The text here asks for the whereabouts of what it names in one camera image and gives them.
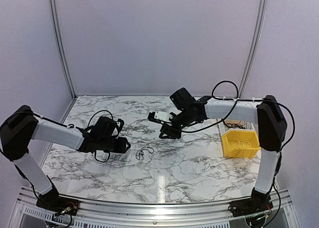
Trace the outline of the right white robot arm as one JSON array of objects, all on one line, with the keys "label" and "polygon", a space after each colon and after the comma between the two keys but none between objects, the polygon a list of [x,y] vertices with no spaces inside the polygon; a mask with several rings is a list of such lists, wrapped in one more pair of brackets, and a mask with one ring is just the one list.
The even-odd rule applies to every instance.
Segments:
[{"label": "right white robot arm", "polygon": [[259,211],[269,201],[282,158],[287,121],[274,96],[241,99],[203,96],[195,99],[186,88],[170,96],[179,110],[155,112],[162,124],[160,138],[179,139],[186,128],[214,119],[222,131],[223,154],[226,157],[254,157],[261,150],[259,172],[247,208]]}]

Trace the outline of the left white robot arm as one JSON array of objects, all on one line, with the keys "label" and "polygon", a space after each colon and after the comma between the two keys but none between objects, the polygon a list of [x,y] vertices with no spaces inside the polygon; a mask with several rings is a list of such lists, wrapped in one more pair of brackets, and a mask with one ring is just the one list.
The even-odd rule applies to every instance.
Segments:
[{"label": "left white robot arm", "polygon": [[131,145],[127,138],[119,135],[123,125],[122,119],[114,120],[107,116],[99,117],[94,125],[86,128],[65,125],[36,114],[28,105],[22,105],[0,126],[0,151],[38,192],[37,206],[53,211],[74,209],[77,200],[59,194],[33,157],[30,146],[48,143],[93,155],[99,151],[107,157],[112,153],[125,154]]}]

